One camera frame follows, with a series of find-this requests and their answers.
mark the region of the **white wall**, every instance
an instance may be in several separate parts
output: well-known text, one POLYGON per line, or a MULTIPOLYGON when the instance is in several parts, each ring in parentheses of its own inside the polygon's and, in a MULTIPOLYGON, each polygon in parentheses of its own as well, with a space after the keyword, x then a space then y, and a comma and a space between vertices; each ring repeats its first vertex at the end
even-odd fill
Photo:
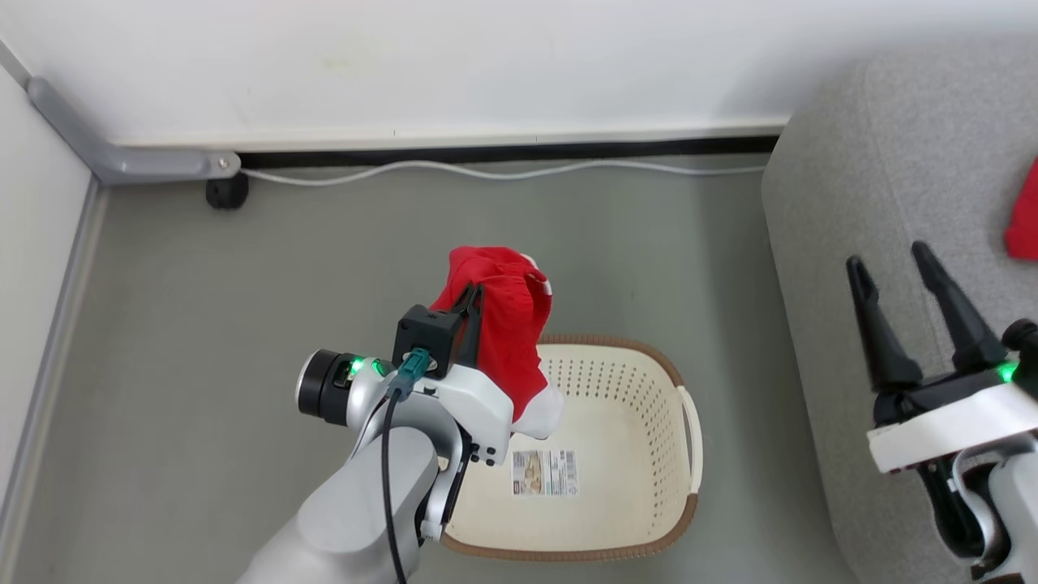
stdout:
POLYGON ((4 0, 112 139, 362 147, 781 124, 848 55, 1038 30, 1035 0, 4 0))
POLYGON ((89 179, 0 68, 0 508, 89 179))

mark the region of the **gray carpet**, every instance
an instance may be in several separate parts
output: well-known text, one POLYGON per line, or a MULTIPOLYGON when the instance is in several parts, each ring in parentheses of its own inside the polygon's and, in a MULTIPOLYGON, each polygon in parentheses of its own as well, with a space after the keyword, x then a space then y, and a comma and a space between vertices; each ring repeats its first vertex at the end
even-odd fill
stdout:
POLYGON ((352 444, 296 412, 303 360, 388 356, 397 319, 436 297, 462 244, 539 260, 555 291, 549 333, 670 356, 702 417, 704 482, 687 534, 658 556, 523 564, 427 545, 416 584, 854 582, 825 511, 760 174, 253 182, 222 213, 201 188, 109 195, 19 584, 234 582, 352 444))

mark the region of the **product label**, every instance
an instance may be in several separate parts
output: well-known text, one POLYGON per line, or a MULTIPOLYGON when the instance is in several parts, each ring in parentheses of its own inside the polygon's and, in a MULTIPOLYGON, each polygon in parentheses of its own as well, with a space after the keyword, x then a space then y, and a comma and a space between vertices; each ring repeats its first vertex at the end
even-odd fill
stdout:
POLYGON ((580 494, 577 456, 572 450, 512 452, 512 495, 575 497, 580 494))

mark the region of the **basket handle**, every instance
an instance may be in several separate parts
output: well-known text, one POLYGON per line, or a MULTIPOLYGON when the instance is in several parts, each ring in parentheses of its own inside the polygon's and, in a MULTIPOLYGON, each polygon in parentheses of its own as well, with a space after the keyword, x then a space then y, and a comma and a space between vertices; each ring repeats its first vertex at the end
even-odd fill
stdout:
POLYGON ((696 494, 703 482, 703 427, 700 425, 700 415, 692 404, 692 396, 688 395, 684 386, 678 386, 678 395, 681 396, 685 423, 688 424, 688 471, 692 479, 690 493, 696 494))

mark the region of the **red garment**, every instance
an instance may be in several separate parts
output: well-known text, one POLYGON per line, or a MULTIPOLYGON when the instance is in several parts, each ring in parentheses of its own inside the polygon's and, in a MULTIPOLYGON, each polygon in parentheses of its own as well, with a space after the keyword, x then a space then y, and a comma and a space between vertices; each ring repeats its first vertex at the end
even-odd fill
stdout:
POLYGON ((551 312, 548 278, 508 247, 459 247, 450 251, 446 286, 429 308, 450 310, 469 282, 484 287, 476 368, 512 398, 515 422, 548 387, 537 355, 537 340, 551 312))
POLYGON ((1006 229, 1006 250, 1013 257, 1038 259, 1038 160, 1023 180, 1006 229))

